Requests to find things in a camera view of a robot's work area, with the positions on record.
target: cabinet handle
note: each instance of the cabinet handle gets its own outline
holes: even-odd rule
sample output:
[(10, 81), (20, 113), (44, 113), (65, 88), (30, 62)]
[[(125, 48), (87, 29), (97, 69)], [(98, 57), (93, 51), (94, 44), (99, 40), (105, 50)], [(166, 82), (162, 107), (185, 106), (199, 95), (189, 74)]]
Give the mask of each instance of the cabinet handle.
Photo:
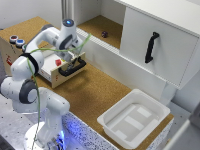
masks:
[(78, 62), (80, 63), (78, 66), (72, 68), (72, 69), (69, 69), (69, 70), (62, 70), (62, 68), (60, 67), (58, 69), (59, 73), (64, 76), (64, 77), (67, 77), (71, 74), (73, 74), (74, 72), (78, 71), (79, 69), (83, 68), (85, 65), (86, 65), (86, 62), (84, 60), (81, 59), (81, 57), (78, 57)]
[(154, 45), (154, 40), (157, 39), (160, 35), (156, 32), (153, 32), (153, 36), (151, 37), (149, 41), (149, 45), (147, 48), (147, 53), (145, 57), (145, 63), (148, 64), (150, 61), (153, 60), (153, 57), (151, 56), (152, 50), (153, 50), (153, 45)]

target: cabinet door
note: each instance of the cabinet door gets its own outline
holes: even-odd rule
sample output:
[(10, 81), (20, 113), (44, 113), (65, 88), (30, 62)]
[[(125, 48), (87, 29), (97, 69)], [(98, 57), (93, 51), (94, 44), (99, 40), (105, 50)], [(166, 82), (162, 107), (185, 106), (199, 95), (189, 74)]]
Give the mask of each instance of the cabinet door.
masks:
[[(154, 40), (153, 60), (146, 64), (145, 56), (153, 32), (160, 36)], [(191, 34), (127, 8), (120, 54), (179, 85), (197, 41), (198, 38)]]

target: white plastic bin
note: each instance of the white plastic bin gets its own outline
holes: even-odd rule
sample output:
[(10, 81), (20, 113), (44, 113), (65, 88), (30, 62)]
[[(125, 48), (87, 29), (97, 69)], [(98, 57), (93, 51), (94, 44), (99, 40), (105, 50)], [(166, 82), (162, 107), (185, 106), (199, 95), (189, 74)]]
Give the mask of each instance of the white plastic bin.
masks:
[(118, 144), (135, 149), (169, 113), (169, 108), (135, 89), (97, 120)]

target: brown work surface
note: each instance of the brown work surface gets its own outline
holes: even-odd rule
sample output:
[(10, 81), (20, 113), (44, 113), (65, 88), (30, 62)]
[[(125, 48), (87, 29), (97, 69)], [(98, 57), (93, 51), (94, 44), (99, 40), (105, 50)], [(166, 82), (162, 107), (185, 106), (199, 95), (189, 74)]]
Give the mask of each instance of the brown work surface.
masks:
[[(2, 37), (7, 42), (10, 42), (10, 36), (17, 35), (19, 39), (23, 39), (26, 43), (28, 43), (46, 24), (49, 24), (49, 22), (43, 20), (40, 17), (35, 17), (12, 27), (1, 30), (0, 37)], [(47, 44), (47, 42), (42, 42), (39, 47), (44, 47)]]
[[(37, 81), (40, 87), (49, 88), (66, 98), (70, 103), (71, 112), (119, 149), (124, 149), (105, 134), (97, 118), (127, 95), (131, 89), (90, 64), (86, 65), (84, 71), (55, 89), (52, 89), (50, 83), (43, 77), (38, 76)], [(173, 115), (167, 116), (136, 150), (145, 150), (172, 119)]]
[[(98, 16), (83, 24), (78, 25), (78, 27), (88, 33), (91, 33), (102, 41), (105, 41), (106, 43), (120, 49), (123, 29), (122, 25), (103, 16)], [(107, 38), (103, 38), (101, 36), (103, 31), (108, 32)]]

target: cable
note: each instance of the cable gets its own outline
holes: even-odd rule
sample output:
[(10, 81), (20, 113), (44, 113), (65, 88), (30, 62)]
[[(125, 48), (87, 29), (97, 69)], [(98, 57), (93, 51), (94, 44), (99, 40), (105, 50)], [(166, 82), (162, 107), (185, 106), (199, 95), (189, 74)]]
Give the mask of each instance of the cable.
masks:
[[(79, 45), (78, 47), (76, 47), (76, 48), (72, 48), (72, 49), (68, 49), (68, 50), (55, 50), (55, 49), (49, 49), (49, 48), (39, 48), (39, 49), (35, 49), (35, 50), (31, 51), (30, 53), (34, 53), (34, 52), (36, 52), (38, 50), (42, 50), (42, 51), (50, 50), (50, 51), (57, 51), (57, 52), (68, 52), (68, 51), (74, 51), (74, 50), (80, 48), (80, 51), (79, 51), (79, 54), (78, 54), (78, 56), (79, 56), (83, 46), (89, 41), (90, 37), (91, 37), (91, 34), (89, 34), (87, 36), (87, 38), (83, 41), (83, 43), (81, 45)], [(37, 132), (38, 132), (38, 128), (39, 128), (39, 123), (40, 123), (40, 93), (39, 93), (39, 89), (38, 89), (37, 80), (35, 78), (34, 72), (33, 72), (32, 68), (31, 68), (30, 61), (29, 61), (28, 58), (27, 58), (27, 62), (28, 62), (29, 69), (31, 71), (31, 74), (33, 76), (33, 79), (34, 79), (34, 82), (35, 82), (35, 85), (36, 85), (37, 96), (38, 96), (38, 125), (37, 125), (37, 129), (36, 129), (36, 132), (35, 132), (33, 145), (32, 145), (32, 148), (31, 148), (33, 150), (33, 147), (34, 147), (34, 144), (35, 144), (35, 140), (36, 140), (36, 136), (37, 136)]]

